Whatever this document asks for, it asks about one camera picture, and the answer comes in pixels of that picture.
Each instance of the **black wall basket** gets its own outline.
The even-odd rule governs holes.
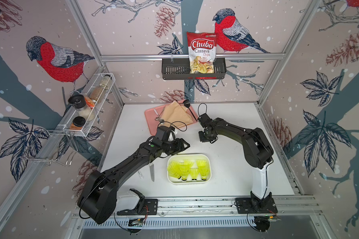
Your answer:
[[[225,58],[216,58],[213,62],[215,73],[190,74],[189,58],[162,59],[162,78],[170,79],[224,79],[226,74]]]

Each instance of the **metal wire rack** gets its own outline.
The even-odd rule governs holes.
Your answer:
[[[101,82],[102,78],[105,75],[110,75],[110,78],[107,80],[106,83]],[[72,147],[73,151],[68,155],[65,162],[60,161],[60,157],[58,156],[58,149],[53,153],[51,158],[45,158],[45,159],[39,159],[39,158],[29,158],[29,150],[31,149],[31,145],[33,145],[34,141],[36,141],[37,138],[33,142],[31,142],[28,146],[28,148],[24,151],[24,153],[19,156],[21,160],[29,160],[29,161],[38,161],[38,162],[48,162],[48,165],[51,165],[52,163],[56,163],[61,166],[70,166],[72,164],[73,157],[76,155],[78,151],[78,147],[76,145],[76,142],[73,140],[73,137],[86,137],[90,131],[90,129],[93,126],[93,123],[95,122],[98,113],[100,112],[100,109],[102,108],[106,97],[108,96],[113,84],[115,82],[114,75],[111,73],[100,73],[96,77],[95,81],[91,85],[91,87],[88,89],[87,92],[82,92],[82,94],[86,94],[88,96],[91,95],[91,93],[96,89],[101,89],[101,93],[99,94],[100,97],[97,99],[95,106],[92,108],[89,116],[86,118],[85,125],[81,128],[81,130],[71,130],[70,126],[72,124],[72,121],[75,117],[79,116],[77,110],[74,111],[74,113],[71,115],[69,120],[66,122],[65,125],[63,125],[62,130],[46,130],[43,129],[42,131],[47,132],[48,136],[50,137],[52,134],[54,135],[64,135],[67,137],[67,144],[65,147]]]

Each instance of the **kitchen knife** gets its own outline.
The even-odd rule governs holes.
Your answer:
[[[149,169],[150,169],[150,178],[154,182],[154,164],[153,163],[149,164]]]

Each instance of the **red bird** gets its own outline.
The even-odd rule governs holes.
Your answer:
[[[81,54],[69,47],[59,47],[44,38],[34,36],[27,42],[29,59],[37,60],[38,64],[55,80],[73,82],[83,74],[85,64],[93,60],[90,55]]]
[[[225,51],[240,52],[242,49],[257,49],[264,53],[268,51],[262,49],[249,34],[249,30],[242,26],[235,18],[235,12],[230,8],[219,10],[213,21],[215,23],[215,33],[218,33],[217,43]]]
[[[330,5],[332,3],[335,3],[335,2],[338,2],[340,0],[334,0],[334,1],[331,1],[329,3],[327,3],[327,5]],[[346,8],[343,10],[343,12],[340,14],[340,15],[343,15],[345,10],[348,8],[348,7],[356,7],[356,11],[358,12],[356,15],[359,15],[359,0],[345,0],[346,3],[347,3],[347,6]]]

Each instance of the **pine cone illustration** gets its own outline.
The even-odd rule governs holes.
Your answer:
[[[175,89],[174,91],[166,92],[160,98],[160,101],[166,103],[172,103],[173,101],[179,101],[185,99],[185,92],[179,89]]]
[[[23,9],[12,0],[0,0],[0,31],[9,32],[16,24],[21,26],[18,10]]]
[[[160,10],[157,12],[156,16],[156,25],[154,26],[155,35],[158,38],[161,36],[166,36],[168,32],[174,26],[174,12],[168,7],[160,7]]]
[[[79,197],[81,195],[81,192],[84,189],[86,180],[88,179],[89,175],[96,169],[97,169],[97,166],[92,164],[90,161],[85,161],[81,165],[81,167],[78,169],[78,177],[76,179],[77,184],[72,188],[72,190],[75,192],[74,193],[75,197]]]
[[[347,64],[349,61],[355,62],[359,59],[359,32],[350,35],[341,43],[339,47],[332,50],[331,55],[326,57],[326,65],[333,64],[335,67]]]
[[[270,121],[270,124],[273,127],[275,135],[278,138],[279,143],[281,143],[283,150],[290,152],[292,142],[290,128],[286,126],[285,123],[282,123],[282,118],[277,120],[273,119],[272,122]]]

